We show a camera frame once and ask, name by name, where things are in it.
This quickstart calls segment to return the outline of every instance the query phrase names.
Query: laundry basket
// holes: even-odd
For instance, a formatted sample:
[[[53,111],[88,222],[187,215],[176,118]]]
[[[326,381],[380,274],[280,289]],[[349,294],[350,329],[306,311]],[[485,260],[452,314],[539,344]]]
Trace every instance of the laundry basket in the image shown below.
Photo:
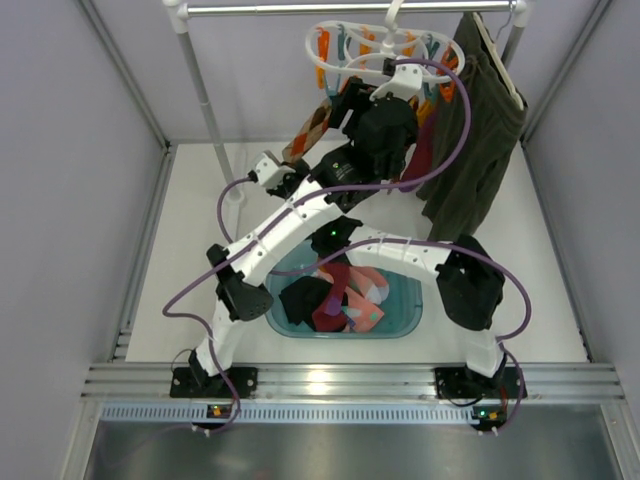
[[[306,241],[283,258],[276,266],[276,270],[299,270],[302,267],[313,264],[317,261],[317,258],[317,254],[311,250],[311,243]],[[422,288],[420,282],[404,275],[380,270],[380,273],[389,282],[389,296],[380,305],[384,312],[384,317],[369,332],[314,332],[304,322],[300,322],[300,325],[289,323],[280,301],[280,292],[298,278],[309,275],[309,273],[291,277],[281,275],[269,275],[267,277],[265,286],[273,295],[274,302],[266,317],[269,325],[281,335],[295,338],[340,338],[349,340],[399,338],[411,333],[420,322],[420,317],[422,316]]]

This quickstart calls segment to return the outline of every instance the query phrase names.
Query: white tabletop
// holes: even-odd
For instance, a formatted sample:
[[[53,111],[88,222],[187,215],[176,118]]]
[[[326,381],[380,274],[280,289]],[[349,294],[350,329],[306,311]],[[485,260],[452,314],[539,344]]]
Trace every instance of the white tabletop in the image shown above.
[[[319,160],[338,142],[320,142],[308,156]],[[279,153],[281,142],[229,144],[237,176],[258,152]],[[167,362],[183,348],[200,343],[202,328],[190,320],[166,319],[164,304],[209,265],[205,252],[224,244],[215,206],[223,179],[211,145],[178,147],[149,266],[134,323],[127,361]],[[257,185],[244,188],[247,203],[239,219],[239,234],[248,233],[282,200],[269,197]],[[421,215],[424,202],[415,195],[378,193],[350,212],[365,223],[398,235],[426,238],[430,222]],[[585,362],[582,345],[531,177],[520,146],[514,150],[501,189],[476,238],[496,261],[511,270],[532,299],[533,319],[519,337],[507,342],[522,362]],[[215,306],[215,279],[185,298],[176,309],[209,319]],[[235,361],[247,363],[439,363],[462,361],[437,292],[423,289],[425,311],[418,327],[395,340],[301,340],[284,337],[255,320],[243,337]],[[521,322],[523,303],[508,281],[505,298],[494,315],[496,334]]]

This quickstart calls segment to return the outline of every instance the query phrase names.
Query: gray wall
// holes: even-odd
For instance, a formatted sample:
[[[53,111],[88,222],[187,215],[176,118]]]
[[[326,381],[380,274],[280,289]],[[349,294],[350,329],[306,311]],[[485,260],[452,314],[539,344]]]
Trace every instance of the gray wall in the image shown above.
[[[529,151],[595,354],[640,422],[640,2],[610,7]]]
[[[251,0],[195,0],[190,4]],[[258,3],[287,3],[269,0]],[[314,3],[290,1],[289,3]],[[535,105],[556,71],[594,0],[537,0],[517,58],[516,85]],[[163,130],[172,139],[206,139],[197,99],[161,0],[96,0]],[[492,32],[508,13],[486,15]],[[322,99],[313,65],[304,53],[307,30],[335,15],[198,18],[189,22],[203,75],[227,138],[291,138]],[[383,15],[340,16],[380,24]],[[401,15],[403,27],[452,35],[459,15]],[[509,34],[506,29],[500,42]]]
[[[50,479],[160,159],[80,11],[0,15],[0,478]]]

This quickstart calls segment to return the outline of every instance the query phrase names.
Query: round clothespin hanger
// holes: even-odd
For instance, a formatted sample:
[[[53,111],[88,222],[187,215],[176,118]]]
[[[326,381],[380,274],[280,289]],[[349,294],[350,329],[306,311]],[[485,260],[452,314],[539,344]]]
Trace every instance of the round clothespin hanger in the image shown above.
[[[395,56],[393,47],[395,46],[396,30],[398,30],[396,17],[403,2],[404,0],[393,0],[387,10],[387,15],[384,17],[384,26],[387,27],[387,34],[380,46],[380,53],[382,54]]]

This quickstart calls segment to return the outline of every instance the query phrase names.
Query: dark green pants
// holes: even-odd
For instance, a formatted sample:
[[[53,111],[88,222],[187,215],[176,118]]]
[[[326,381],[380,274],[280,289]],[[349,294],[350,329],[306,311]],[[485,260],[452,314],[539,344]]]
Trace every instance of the dark green pants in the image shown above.
[[[454,39],[466,58],[460,79],[471,100],[471,131],[453,164],[417,192],[427,201],[422,214],[433,222],[429,240],[457,240],[475,232],[498,193],[526,116],[526,106],[518,108],[495,70],[472,14],[463,15]],[[432,169],[460,138],[464,109],[459,92],[451,103],[440,98],[435,115]]]

